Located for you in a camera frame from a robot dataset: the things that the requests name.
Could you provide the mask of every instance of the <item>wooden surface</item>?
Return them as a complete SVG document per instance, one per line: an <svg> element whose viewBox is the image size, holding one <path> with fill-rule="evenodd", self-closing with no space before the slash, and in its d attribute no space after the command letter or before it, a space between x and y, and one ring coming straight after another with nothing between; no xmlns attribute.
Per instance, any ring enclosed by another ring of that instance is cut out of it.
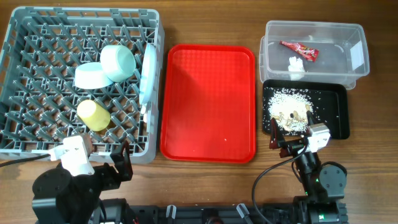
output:
<svg viewBox="0 0 398 224"><path fill-rule="evenodd" d="M322 161L336 161L349 172L346 197L350 223L398 223L398 1L125 1L2 0L0 37L17 6L130 7L159 11L165 54L175 44L225 44L250 48L258 60L269 20L361 24L368 42L371 73L348 92L351 136L331 141ZM251 203L251 186L265 168L280 162L261 131L261 93L256 64L257 154L246 165L176 162L157 153L119 190L101 198L126 198L131 205L176 206ZM32 184L54 162L29 162L0 169L0 223L33 223ZM303 195L290 166L269 173L258 185L258 202L291 202Z"/></svg>

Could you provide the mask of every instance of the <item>red snack wrapper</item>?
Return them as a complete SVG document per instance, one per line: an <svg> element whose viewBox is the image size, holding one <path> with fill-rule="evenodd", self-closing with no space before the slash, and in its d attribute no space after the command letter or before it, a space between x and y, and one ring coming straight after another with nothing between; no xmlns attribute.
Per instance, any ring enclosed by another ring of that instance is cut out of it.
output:
<svg viewBox="0 0 398 224"><path fill-rule="evenodd" d="M286 41L280 41L279 43L299 53L310 62L315 62L319 54L319 50L311 49L300 43L290 43Z"/></svg>

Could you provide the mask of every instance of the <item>gray dish rack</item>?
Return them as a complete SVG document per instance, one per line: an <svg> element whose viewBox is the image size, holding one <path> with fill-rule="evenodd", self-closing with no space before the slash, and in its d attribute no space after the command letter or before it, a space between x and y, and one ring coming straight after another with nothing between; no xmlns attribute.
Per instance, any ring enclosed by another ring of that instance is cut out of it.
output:
<svg viewBox="0 0 398 224"><path fill-rule="evenodd" d="M77 88L73 83L76 67L99 62L101 49L109 44L132 50L137 62L133 76L102 89ZM146 44L155 46L157 64L144 122L138 102ZM66 136L88 133L95 149L91 161L112 162L111 152L127 140L134 152L132 163L152 162L163 52L164 30L153 9L16 8L0 54L0 159L46 154ZM106 108L115 127L101 133L90 131L76 115L77 105L85 99Z"/></svg>

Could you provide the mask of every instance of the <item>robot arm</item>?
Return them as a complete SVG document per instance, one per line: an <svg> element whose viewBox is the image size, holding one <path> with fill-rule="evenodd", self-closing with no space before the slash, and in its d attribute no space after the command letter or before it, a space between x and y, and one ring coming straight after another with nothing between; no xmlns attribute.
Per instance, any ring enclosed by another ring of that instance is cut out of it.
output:
<svg viewBox="0 0 398 224"><path fill-rule="evenodd" d="M62 162L40 175L32 187L32 208L39 223L88 223L97 208L101 210L98 220L117 217L122 223L134 223L135 216L126 200L100 200L102 191L118 189L121 182L131 180L128 142L124 141L111 153L117 171L107 163L90 165L92 145L84 136L65 138L63 143L51 152L53 159L61 158Z"/></svg>
<svg viewBox="0 0 398 224"><path fill-rule="evenodd" d="M295 160L306 196L294 198L294 223L348 223L344 198L346 169L336 162L319 160L317 152L327 145L330 138L325 124L317 124L308 111L309 126L301 139L285 141L275 119L271 120L271 149L280 148L280 157L297 157L304 145L306 151Z"/></svg>

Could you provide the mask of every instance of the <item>clear plastic container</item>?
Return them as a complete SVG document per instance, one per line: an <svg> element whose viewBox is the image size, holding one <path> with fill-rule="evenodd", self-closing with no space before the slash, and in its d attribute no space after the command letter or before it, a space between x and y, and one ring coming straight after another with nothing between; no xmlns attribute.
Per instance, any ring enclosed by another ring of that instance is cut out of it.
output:
<svg viewBox="0 0 398 224"><path fill-rule="evenodd" d="M318 49L316 62L279 44L281 40ZM303 60L305 72L288 71L289 58L294 56ZM370 71L362 26L332 22L269 21L261 39L259 64L261 82L291 80L291 75L301 74L300 81L338 83L347 89L354 88L356 80Z"/></svg>

